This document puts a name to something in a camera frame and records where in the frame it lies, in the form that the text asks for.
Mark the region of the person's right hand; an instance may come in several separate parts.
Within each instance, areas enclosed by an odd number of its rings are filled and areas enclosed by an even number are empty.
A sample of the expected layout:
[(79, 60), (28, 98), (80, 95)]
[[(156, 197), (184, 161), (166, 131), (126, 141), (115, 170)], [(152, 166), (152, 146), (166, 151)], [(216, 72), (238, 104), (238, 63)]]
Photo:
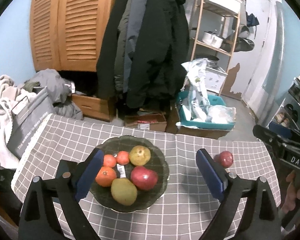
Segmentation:
[(287, 189), (285, 202), (281, 208), (283, 213), (288, 213), (289, 211), (294, 210), (296, 206), (296, 200), (300, 200), (300, 189), (297, 190), (294, 185), (295, 176), (295, 171), (292, 171), (286, 178), (286, 181), (289, 182), (289, 186)]

